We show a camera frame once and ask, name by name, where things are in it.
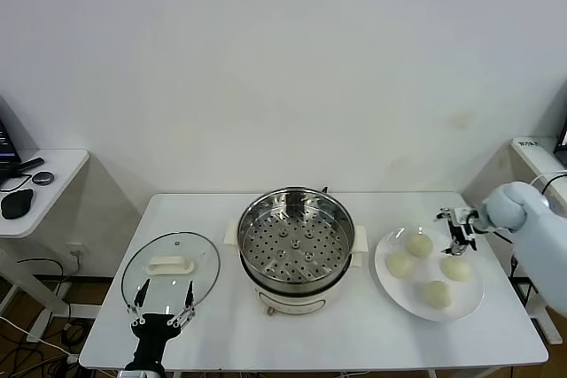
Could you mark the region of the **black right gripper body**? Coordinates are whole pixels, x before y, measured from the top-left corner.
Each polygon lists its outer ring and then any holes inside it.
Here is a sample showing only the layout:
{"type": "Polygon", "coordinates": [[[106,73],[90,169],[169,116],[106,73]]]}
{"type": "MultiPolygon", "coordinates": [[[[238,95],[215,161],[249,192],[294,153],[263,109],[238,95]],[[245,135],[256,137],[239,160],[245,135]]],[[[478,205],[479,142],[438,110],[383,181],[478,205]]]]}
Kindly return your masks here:
{"type": "Polygon", "coordinates": [[[453,238],[471,239],[477,233],[474,224],[478,219],[475,209],[451,209],[449,212],[449,230],[453,238]]]}

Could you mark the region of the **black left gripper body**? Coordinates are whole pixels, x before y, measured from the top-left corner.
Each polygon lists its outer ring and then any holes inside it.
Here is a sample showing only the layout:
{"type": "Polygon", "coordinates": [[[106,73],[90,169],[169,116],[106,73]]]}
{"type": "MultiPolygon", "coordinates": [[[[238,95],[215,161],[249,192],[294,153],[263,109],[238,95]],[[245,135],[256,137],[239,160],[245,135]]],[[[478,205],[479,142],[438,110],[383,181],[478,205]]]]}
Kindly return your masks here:
{"type": "Polygon", "coordinates": [[[143,322],[131,326],[138,339],[134,353],[135,363],[160,363],[167,342],[181,334],[181,328],[172,314],[145,313],[143,322]]]}

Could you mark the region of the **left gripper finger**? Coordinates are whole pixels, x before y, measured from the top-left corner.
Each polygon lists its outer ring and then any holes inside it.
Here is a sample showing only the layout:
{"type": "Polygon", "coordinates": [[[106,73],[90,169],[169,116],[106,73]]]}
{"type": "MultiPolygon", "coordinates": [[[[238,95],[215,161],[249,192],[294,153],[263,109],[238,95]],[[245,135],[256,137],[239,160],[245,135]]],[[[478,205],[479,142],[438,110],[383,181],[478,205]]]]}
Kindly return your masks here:
{"type": "Polygon", "coordinates": [[[173,328],[184,328],[195,316],[194,294],[193,294],[193,281],[190,281],[186,297],[184,300],[183,309],[177,313],[167,324],[173,328]]]}
{"type": "Polygon", "coordinates": [[[133,321],[134,325],[143,325],[145,323],[145,319],[142,314],[142,307],[144,305],[144,300],[149,286],[150,280],[147,279],[144,284],[137,289],[133,303],[128,306],[128,310],[136,316],[133,321]]]}

